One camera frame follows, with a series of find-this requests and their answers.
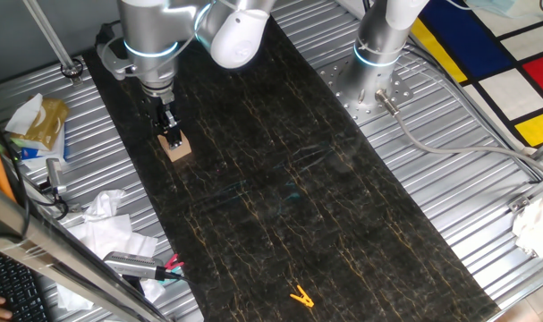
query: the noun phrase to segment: blue rectangle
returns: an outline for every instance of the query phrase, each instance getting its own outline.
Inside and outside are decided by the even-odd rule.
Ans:
[[[471,76],[478,78],[510,66],[510,59],[471,14],[446,0],[430,0],[421,18]]]

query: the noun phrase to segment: metal grating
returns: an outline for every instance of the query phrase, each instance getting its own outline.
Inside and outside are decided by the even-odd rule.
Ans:
[[[85,209],[99,192],[124,189],[126,195],[118,214],[130,215],[134,232],[157,237],[155,256],[166,262],[174,253],[164,230],[87,69],[82,79],[82,85],[73,87],[60,73],[60,65],[55,65],[1,84],[0,126],[4,128],[15,109],[31,95],[41,93],[64,100],[71,109],[65,124],[65,144],[70,154],[67,165],[63,166],[68,183],[64,199],[80,203]],[[43,168],[27,172],[27,175],[34,182],[43,182],[47,171]],[[81,220],[76,216],[63,225],[77,225]],[[118,320],[97,307],[71,312],[59,309],[55,283],[48,278],[41,279],[41,283],[56,321]],[[155,302],[164,314],[174,315],[178,321],[203,321],[198,304],[185,282],[171,282],[165,284],[165,288],[166,293]]]
[[[360,22],[334,0],[278,0],[272,14],[319,73],[333,73],[352,53]],[[401,106],[412,133],[433,147],[500,145],[470,103],[455,98],[416,58],[405,55],[396,68],[414,92],[413,101]],[[501,309],[543,285],[543,258],[515,246],[507,207],[531,187],[528,173],[493,153],[425,153],[412,147],[386,112],[368,113],[358,122],[370,144]]]

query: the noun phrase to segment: black mat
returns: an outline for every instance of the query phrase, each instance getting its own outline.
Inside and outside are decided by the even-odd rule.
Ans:
[[[182,54],[174,93],[193,155],[173,164],[135,105],[139,83],[84,57],[210,321],[497,311],[274,21],[240,71],[198,43]],[[312,309],[289,297],[297,284]]]

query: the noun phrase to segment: keyboard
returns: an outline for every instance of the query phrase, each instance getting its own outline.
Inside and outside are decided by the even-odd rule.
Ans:
[[[45,322],[48,306],[41,294],[37,277],[28,267],[0,253],[0,296],[13,313],[11,321]]]

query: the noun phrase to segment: mondrian pattern rug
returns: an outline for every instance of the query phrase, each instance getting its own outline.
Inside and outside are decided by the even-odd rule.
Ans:
[[[538,0],[517,0],[508,12],[529,13],[543,14]],[[430,0],[412,32],[514,143],[543,144],[543,17]]]

